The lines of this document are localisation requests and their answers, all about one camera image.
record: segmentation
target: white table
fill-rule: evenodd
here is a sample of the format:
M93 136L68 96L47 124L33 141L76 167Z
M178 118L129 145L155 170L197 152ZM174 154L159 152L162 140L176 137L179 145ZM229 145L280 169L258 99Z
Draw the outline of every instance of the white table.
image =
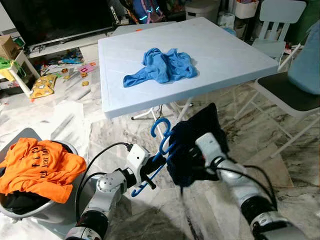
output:
M116 30L114 30L112 37L122 35L122 34L139 32L141 30L161 27L161 26L174 24L174 23L176 23L176 21L164 21L164 22L155 22L155 23L149 23L149 24L134 24L134 25L118 26Z
M141 62L150 48L188 53L198 76L169 84L148 80L124 88L124 76L144 67ZM203 17L100 39L98 52L107 118L189 98L184 113L196 95L275 74L278 67L275 60Z

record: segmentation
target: robotic hand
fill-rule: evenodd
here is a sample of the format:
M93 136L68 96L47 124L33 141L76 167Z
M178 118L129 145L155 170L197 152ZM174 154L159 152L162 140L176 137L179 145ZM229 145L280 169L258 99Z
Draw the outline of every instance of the robotic hand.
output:
M201 167L213 176L212 179L227 184L256 240L307 240L302 231L277 212L275 199L265 197L263 186L246 175L246 168L225 156L212 133L199 137L195 145L190 157L197 161L197 167L198 160L204 160ZM165 163L163 156L153 161L146 149L134 144L124 170L116 169L98 179L95 194L65 240L103 240L121 195L144 181L154 189L156 185L147 174Z
M201 152L206 171L227 184L256 240L307 240L301 230L280 215L276 203L264 197L263 186L245 176L246 168L226 158L212 133L202 135L195 144L193 151Z
M156 187L147 175L166 163L164 157L153 161L145 148L134 144L126 159L123 170L118 168L98 179L93 197L65 240L103 240L122 194L133 186L139 187L144 181L152 189Z

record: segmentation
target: wall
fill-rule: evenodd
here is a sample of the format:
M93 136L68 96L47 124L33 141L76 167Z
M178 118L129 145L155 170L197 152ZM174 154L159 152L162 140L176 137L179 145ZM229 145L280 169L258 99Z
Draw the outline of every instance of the wall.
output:
M7 12L0 2L0 32L14 28L15 25L11 21L10 17L8 16Z

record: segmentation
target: dark chair seat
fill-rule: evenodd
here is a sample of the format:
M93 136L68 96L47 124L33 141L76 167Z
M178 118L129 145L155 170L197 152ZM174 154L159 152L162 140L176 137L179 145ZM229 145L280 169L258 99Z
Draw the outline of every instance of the dark chair seat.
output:
M307 93L293 85L288 72L262 77L257 83L297 111L305 112L320 107L320 95Z

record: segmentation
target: black cloth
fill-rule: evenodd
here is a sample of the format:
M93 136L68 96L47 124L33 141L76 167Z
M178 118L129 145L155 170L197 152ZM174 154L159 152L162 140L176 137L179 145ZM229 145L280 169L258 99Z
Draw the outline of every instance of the black cloth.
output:
M172 128L169 145L175 142L174 148L169 152L171 159L167 162L167 170L174 184L188 187L195 180L217 181L216 175L208 174L204 169L205 160L201 153L197 154L195 141L206 133L212 133L220 144L222 152L227 154L229 147L225 132L221 129L217 108L214 103L196 113L187 121L181 121Z
M50 199L33 192L14 191L8 194L2 206L15 214L31 212L49 202Z

